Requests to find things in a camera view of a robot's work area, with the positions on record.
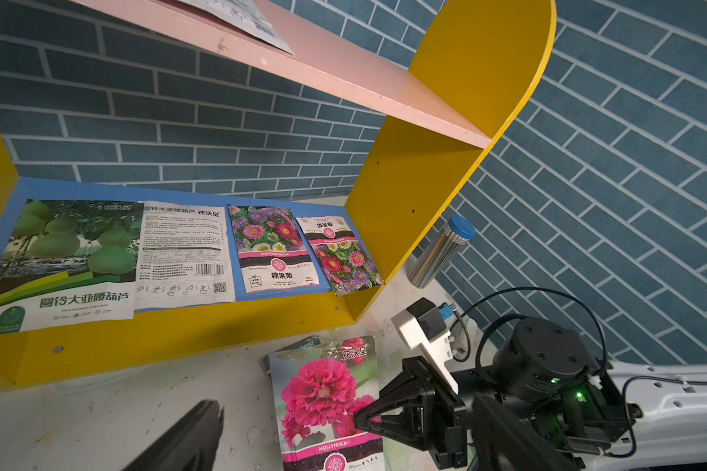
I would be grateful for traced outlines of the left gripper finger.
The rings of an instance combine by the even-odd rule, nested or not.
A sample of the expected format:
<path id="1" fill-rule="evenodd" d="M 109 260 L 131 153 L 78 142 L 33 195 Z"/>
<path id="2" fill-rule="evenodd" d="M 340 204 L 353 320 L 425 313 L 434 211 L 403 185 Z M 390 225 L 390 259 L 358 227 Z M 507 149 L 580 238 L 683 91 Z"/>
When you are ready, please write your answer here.
<path id="1" fill-rule="evenodd" d="M 219 402 L 202 400 L 125 470 L 212 470 L 223 429 Z"/>

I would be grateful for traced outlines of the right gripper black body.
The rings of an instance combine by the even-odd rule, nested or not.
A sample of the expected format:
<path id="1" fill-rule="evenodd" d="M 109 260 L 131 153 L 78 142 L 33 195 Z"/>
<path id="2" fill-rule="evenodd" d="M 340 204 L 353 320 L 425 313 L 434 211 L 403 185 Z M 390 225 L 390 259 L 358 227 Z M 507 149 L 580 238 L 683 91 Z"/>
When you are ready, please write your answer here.
<path id="1" fill-rule="evenodd" d="M 463 400 L 424 358 L 406 358 L 402 367 L 388 385 L 401 410 L 388 421 L 388 437 L 426 451 L 440 470 L 468 465 L 469 414 Z"/>

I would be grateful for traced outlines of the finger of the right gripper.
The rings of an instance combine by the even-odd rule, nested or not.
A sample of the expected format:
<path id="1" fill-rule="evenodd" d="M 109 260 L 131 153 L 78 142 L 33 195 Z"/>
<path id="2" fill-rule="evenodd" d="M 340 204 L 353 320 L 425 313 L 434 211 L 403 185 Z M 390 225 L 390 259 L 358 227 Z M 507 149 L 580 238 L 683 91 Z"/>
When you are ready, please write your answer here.
<path id="1" fill-rule="evenodd" d="M 355 429 L 396 442 L 421 442 L 424 436 L 423 397 L 416 378 L 399 376 L 379 399 L 354 416 Z"/>

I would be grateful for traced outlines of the hollyhock magenta flower packet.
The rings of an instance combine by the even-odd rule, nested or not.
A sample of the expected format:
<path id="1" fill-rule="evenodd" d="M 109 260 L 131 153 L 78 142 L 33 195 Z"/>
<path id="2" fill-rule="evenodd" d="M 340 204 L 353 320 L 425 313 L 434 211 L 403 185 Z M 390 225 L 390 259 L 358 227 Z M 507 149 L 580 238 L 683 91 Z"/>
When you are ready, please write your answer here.
<path id="1" fill-rule="evenodd" d="M 375 338 L 362 336 L 270 355 L 285 470 L 383 470 L 381 437 L 354 415 L 379 399 Z"/>

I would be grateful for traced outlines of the white text seed packet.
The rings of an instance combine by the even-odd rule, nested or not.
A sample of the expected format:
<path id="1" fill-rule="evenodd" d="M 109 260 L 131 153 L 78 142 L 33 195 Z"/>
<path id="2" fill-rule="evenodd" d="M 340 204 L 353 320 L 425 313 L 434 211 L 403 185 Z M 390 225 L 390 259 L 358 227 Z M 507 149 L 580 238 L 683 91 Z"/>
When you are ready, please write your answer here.
<path id="1" fill-rule="evenodd" d="M 291 47 L 275 31 L 273 25 L 259 11 L 253 1 L 244 0 L 179 0 L 208 13 L 217 19 L 248 33 L 287 53 L 293 54 Z"/>

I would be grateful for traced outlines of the purple flower seed packet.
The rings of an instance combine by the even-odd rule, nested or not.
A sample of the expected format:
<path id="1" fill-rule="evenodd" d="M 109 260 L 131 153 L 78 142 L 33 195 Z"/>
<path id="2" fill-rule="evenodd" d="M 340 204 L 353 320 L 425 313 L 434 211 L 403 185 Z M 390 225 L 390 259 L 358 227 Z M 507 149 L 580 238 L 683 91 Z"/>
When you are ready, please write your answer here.
<path id="1" fill-rule="evenodd" d="M 303 338 L 299 341 L 296 341 L 295 343 L 291 343 L 290 345 L 286 345 L 286 347 L 283 347 L 282 349 L 279 349 L 277 353 L 285 353 L 285 352 L 292 352 L 296 351 L 297 349 L 305 349 L 306 347 L 316 347 L 317 345 L 321 345 L 321 339 L 319 335 L 312 335 L 308 336 L 306 338 Z M 265 375 L 267 377 L 271 376 L 271 370 L 270 370 L 270 355 L 264 355 L 261 357 L 259 360 L 259 364 L 262 367 Z"/>

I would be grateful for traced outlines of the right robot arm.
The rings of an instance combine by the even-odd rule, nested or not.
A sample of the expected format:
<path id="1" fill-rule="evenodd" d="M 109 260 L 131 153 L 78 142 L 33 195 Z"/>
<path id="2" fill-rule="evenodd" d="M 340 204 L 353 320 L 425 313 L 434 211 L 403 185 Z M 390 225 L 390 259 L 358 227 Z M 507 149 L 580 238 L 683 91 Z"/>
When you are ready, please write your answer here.
<path id="1" fill-rule="evenodd" d="M 423 298 L 395 316 L 418 356 L 357 412 L 357 429 L 425 451 L 441 470 L 707 470 L 707 365 L 614 361 L 511 313 L 487 327 L 514 324 L 492 362 L 470 352 L 452 372 L 448 319 L 465 325 Z"/>

